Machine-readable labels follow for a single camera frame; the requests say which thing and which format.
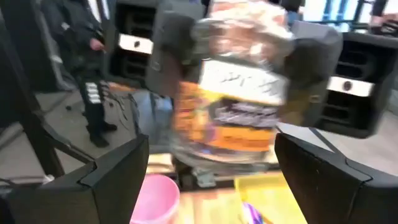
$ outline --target pink plastic bucket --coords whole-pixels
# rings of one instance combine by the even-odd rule
[[[180,203],[177,184],[164,175],[146,175],[130,224],[172,223]]]

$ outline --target gray floor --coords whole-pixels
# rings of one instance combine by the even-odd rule
[[[71,140],[71,142],[77,147],[95,157],[99,157],[100,155],[107,153],[113,148],[134,138],[134,132],[127,130],[127,128],[130,128],[128,124],[131,122],[126,121],[124,118],[120,118],[122,117],[121,110],[119,110],[118,107],[115,106],[111,108],[107,105],[106,119],[111,123],[118,124],[119,130],[116,133],[106,136],[111,143],[110,147],[107,149],[95,148],[88,140],[88,134],[85,129],[86,121],[81,115],[81,110],[66,111],[65,109],[66,105],[80,100],[78,93],[46,94],[38,95],[37,98],[44,111],[51,110],[51,112],[48,112],[45,117],[54,130]],[[61,105],[54,108],[54,104],[57,101],[65,98],[66,100],[64,100]],[[139,105],[139,124],[142,132],[148,134],[151,139],[151,153],[167,152],[167,149],[161,146],[164,139],[162,139],[162,135],[159,131],[167,129],[167,123],[171,111],[170,102],[161,99],[157,100],[157,122],[155,124],[150,111],[148,92],[135,92],[134,98]],[[126,114],[130,114],[129,103],[126,100],[124,100],[124,102]],[[0,145],[6,138],[9,138],[15,132],[18,132],[20,128],[21,127],[18,124],[10,127],[1,136]],[[280,128],[283,132],[296,136],[312,144],[316,144],[324,149],[328,149],[327,146],[325,146],[308,128],[300,128],[289,124],[280,124]],[[398,149],[396,148],[398,138],[396,138],[396,133],[398,133],[398,118],[388,112],[384,114],[379,128],[379,133],[369,139],[359,140],[322,132],[322,134],[331,141],[332,144],[334,144],[350,159],[384,172],[398,175]],[[81,162],[72,159],[62,152],[58,152],[58,154],[67,172],[82,166]],[[33,150],[31,149],[26,136],[22,133],[17,139],[8,145],[8,147],[5,147],[0,151],[0,177],[10,178],[32,175],[43,175],[43,172],[34,156]]]

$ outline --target black pants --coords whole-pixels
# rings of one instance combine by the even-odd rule
[[[80,95],[85,105],[85,115],[90,134],[99,134],[104,125],[104,92],[98,70],[83,70],[74,73]]]

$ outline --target yellow box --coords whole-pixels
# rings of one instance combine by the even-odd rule
[[[254,206],[267,224],[307,224],[282,173],[237,177],[235,189],[241,202]]]

